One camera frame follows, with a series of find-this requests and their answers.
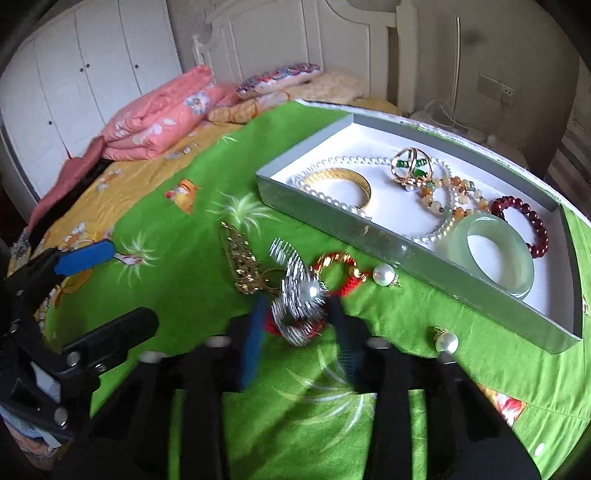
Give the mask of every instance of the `cabinet door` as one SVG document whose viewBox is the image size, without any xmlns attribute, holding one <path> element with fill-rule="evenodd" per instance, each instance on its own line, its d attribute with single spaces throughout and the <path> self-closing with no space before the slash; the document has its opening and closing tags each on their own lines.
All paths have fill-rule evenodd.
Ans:
<svg viewBox="0 0 591 480">
<path fill-rule="evenodd" d="M 43 30 L 34 44 L 51 116 L 70 154 L 80 156 L 105 124 L 80 56 L 74 14 Z"/>
<path fill-rule="evenodd" d="M 67 158 L 45 102 L 33 42 L 22 46 L 0 79 L 0 109 L 23 172 L 42 197 Z"/>
<path fill-rule="evenodd" d="M 76 10 L 76 31 L 92 93 L 102 118 L 140 96 L 129 59 L 117 0 L 90 2 Z"/>
<path fill-rule="evenodd" d="M 142 94 L 181 74 L 163 0 L 119 0 L 123 32 Z"/>
</svg>

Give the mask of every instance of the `blue gripper pad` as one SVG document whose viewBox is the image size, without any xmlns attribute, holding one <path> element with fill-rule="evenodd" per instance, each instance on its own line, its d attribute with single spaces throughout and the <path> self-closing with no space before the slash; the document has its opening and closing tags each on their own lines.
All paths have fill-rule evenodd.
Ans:
<svg viewBox="0 0 591 480">
<path fill-rule="evenodd" d="M 69 277 L 108 262 L 114 255 L 115 244 L 111 240 L 101 240 L 88 247 L 64 253 L 54 270 L 58 275 Z"/>
</svg>

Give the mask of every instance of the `gold brooch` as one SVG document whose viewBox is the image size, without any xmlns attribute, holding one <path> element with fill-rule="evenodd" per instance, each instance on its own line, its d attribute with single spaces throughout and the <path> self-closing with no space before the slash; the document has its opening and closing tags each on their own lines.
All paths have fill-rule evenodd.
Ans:
<svg viewBox="0 0 591 480">
<path fill-rule="evenodd" d="M 222 222 L 221 226 L 224 237 L 224 251 L 232 269 L 236 289 L 246 295 L 262 290 L 275 296 L 279 295 L 281 290 L 268 285 L 269 279 L 267 279 L 267 275 L 271 271 L 281 271 L 281 269 L 270 268 L 260 273 L 261 264 L 256 261 L 248 240 L 233 225 Z"/>
</svg>

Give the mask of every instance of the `pearl earring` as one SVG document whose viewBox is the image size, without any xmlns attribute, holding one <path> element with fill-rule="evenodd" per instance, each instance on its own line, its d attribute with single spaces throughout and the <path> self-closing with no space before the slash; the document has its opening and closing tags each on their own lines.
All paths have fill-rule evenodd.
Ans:
<svg viewBox="0 0 591 480">
<path fill-rule="evenodd" d="M 438 353 L 446 352 L 453 355 L 459 346 L 460 340 L 458 340 L 455 333 L 446 328 L 435 327 L 435 350 Z"/>
<path fill-rule="evenodd" d="M 382 263 L 374 268 L 374 282 L 376 282 L 381 287 L 400 287 L 400 282 L 398 281 L 398 274 L 394 271 L 394 269 L 386 264 Z"/>
</svg>

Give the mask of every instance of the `pillow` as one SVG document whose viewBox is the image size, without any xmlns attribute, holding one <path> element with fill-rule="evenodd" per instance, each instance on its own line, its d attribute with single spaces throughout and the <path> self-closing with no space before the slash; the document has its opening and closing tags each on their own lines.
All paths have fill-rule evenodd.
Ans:
<svg viewBox="0 0 591 480">
<path fill-rule="evenodd" d="M 300 98 L 311 102 L 351 103 L 363 95 L 361 82 L 341 73 L 325 73 L 312 81 L 285 90 L 250 98 L 234 106 L 217 106 L 209 112 L 210 122 L 245 124 L 277 105 Z"/>
<path fill-rule="evenodd" d="M 286 88 L 285 92 L 291 99 L 345 104 L 363 96 L 363 85 L 353 77 L 334 72 L 325 73 L 305 85 Z"/>
<path fill-rule="evenodd" d="M 261 75 L 253 75 L 244 80 L 236 91 L 241 99 L 247 100 L 308 82 L 321 73 L 320 67 L 315 63 L 296 63 L 271 73 L 265 72 Z"/>
<path fill-rule="evenodd" d="M 281 105 L 289 99 L 289 96 L 285 92 L 267 93 L 256 98 L 250 98 L 238 105 L 217 106 L 209 112 L 207 119 L 210 122 L 245 124 L 265 110 Z"/>
</svg>

